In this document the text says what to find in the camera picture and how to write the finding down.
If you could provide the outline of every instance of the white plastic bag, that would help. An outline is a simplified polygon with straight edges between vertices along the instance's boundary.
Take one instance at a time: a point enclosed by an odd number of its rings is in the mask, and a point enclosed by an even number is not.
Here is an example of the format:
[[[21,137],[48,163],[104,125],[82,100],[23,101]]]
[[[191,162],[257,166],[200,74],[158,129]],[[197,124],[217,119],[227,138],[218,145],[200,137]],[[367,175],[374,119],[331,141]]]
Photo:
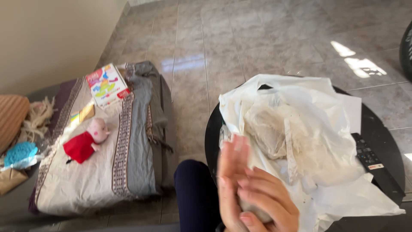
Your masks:
[[[258,90],[263,84],[272,89]],[[248,165],[266,170],[285,184],[300,211],[299,231],[322,232],[333,221],[344,216],[405,213],[370,183],[371,175],[365,173],[356,159],[356,144],[349,132],[348,119],[330,79],[259,74],[242,86],[220,95],[219,101],[220,112],[230,132],[250,138],[251,156]],[[286,124],[282,123],[286,120],[290,123],[292,143],[296,127],[302,128],[304,133],[301,136],[305,140],[311,140],[307,144],[312,146],[318,142],[307,160],[308,165],[312,166],[306,167],[306,162],[302,160],[308,157],[299,157],[294,149],[293,157],[300,167],[300,173],[289,172],[288,159],[271,159],[270,153],[273,151],[276,154],[284,152],[278,156],[288,154],[286,142],[276,143],[273,147],[263,146],[264,149],[261,149],[264,139],[256,140],[256,135],[250,132],[250,123],[253,122],[253,115],[267,112],[265,107],[276,108],[274,112],[284,119],[274,127],[285,130]]]

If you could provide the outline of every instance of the beige wall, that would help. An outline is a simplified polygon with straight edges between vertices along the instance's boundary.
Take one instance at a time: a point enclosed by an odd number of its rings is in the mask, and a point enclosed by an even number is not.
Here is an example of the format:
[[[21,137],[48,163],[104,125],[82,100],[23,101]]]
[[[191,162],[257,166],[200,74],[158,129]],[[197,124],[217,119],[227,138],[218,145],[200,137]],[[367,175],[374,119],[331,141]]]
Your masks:
[[[127,0],[4,0],[0,94],[27,94],[93,71]]]

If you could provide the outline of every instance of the navy blue pants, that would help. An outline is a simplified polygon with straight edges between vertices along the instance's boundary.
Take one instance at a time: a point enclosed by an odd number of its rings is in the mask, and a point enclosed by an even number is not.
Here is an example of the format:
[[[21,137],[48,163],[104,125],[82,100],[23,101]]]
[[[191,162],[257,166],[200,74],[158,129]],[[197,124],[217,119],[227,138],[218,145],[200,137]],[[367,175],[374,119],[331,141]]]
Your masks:
[[[185,160],[174,174],[181,232],[213,232],[222,221],[218,189],[202,162]]]

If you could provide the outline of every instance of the crocheted item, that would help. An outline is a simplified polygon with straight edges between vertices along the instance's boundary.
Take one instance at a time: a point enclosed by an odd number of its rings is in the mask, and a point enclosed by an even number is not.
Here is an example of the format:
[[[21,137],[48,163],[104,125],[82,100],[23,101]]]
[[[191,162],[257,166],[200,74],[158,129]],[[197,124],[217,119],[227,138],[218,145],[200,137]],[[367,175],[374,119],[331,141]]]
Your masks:
[[[36,155],[38,148],[35,143],[21,142],[16,144],[10,150],[7,151],[6,158],[4,159],[4,165],[10,166],[28,157]]]

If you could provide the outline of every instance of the marble tile floor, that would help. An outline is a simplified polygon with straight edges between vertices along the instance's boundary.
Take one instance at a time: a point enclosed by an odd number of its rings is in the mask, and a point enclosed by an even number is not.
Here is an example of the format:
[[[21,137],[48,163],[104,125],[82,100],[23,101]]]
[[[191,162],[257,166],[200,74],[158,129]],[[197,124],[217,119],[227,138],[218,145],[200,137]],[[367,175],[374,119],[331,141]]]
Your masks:
[[[412,84],[398,61],[411,20],[410,0],[163,0],[130,9],[105,63],[155,64],[172,91],[180,160],[202,162],[219,94],[258,73],[329,77],[390,130],[412,200]],[[175,197],[165,197],[41,230],[178,220]]]

